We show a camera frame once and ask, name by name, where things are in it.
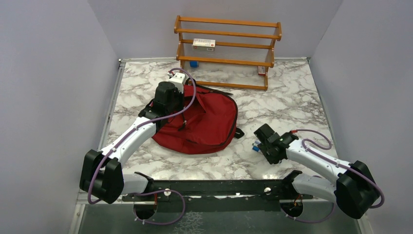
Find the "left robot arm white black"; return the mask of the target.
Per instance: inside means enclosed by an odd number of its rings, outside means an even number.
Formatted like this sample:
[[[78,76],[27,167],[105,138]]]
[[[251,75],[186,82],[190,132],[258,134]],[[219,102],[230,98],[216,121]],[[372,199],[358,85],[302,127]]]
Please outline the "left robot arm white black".
[[[151,198],[150,178],[142,173],[123,174],[123,166],[138,148],[165,126],[169,118],[187,111],[196,98],[196,86],[185,90],[185,81],[162,81],[154,98],[138,114],[134,123],[113,143],[101,150],[89,150],[81,170],[79,187],[89,204],[115,202],[119,196],[136,194]]]

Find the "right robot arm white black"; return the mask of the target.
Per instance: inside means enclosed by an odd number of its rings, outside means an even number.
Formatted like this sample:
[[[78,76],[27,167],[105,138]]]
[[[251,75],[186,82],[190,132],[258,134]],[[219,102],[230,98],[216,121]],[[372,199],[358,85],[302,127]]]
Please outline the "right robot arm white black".
[[[291,130],[279,135],[268,124],[254,132],[258,139],[255,147],[270,164],[288,159],[318,173],[318,176],[311,176],[301,171],[291,172],[281,185],[286,198],[319,197],[354,219],[384,204],[384,194],[365,163],[358,160],[350,163],[329,156],[319,149],[330,150],[331,141],[322,147],[310,139],[299,138],[296,133],[297,130]]]

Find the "red student backpack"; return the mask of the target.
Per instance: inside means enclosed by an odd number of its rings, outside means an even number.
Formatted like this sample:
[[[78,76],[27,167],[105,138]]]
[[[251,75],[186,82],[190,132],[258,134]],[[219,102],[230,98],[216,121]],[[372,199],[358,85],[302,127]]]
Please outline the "red student backpack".
[[[183,154],[211,154],[244,136],[237,127],[238,106],[231,93],[201,85],[194,92],[192,105],[169,118],[152,137],[156,143]]]

